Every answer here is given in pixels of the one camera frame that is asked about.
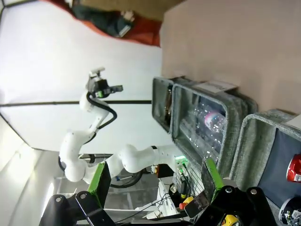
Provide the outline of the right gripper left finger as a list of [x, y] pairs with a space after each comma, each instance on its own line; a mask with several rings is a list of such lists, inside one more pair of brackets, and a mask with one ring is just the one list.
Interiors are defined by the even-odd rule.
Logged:
[[87, 220], [91, 226], [111, 226], [112, 219], [104, 210], [105, 200], [111, 184], [107, 163], [100, 163], [86, 191], [70, 198], [62, 194], [50, 197], [40, 219], [40, 226], [75, 226]]

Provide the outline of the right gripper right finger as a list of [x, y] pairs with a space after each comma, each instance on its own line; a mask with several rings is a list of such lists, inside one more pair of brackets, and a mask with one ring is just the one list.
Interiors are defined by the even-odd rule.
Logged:
[[227, 215], [238, 218], [241, 226], [276, 226], [276, 220], [262, 189], [241, 191], [225, 185], [212, 158], [203, 160], [208, 176], [204, 190], [188, 204], [188, 217], [198, 216], [196, 226], [220, 226]]

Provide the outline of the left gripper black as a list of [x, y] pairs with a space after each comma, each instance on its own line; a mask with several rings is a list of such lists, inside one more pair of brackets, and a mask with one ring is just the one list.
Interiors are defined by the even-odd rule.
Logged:
[[102, 79], [95, 82], [95, 86], [94, 86], [95, 97], [108, 97], [110, 93], [117, 93], [122, 91], [123, 91], [122, 85], [109, 87], [106, 79]]

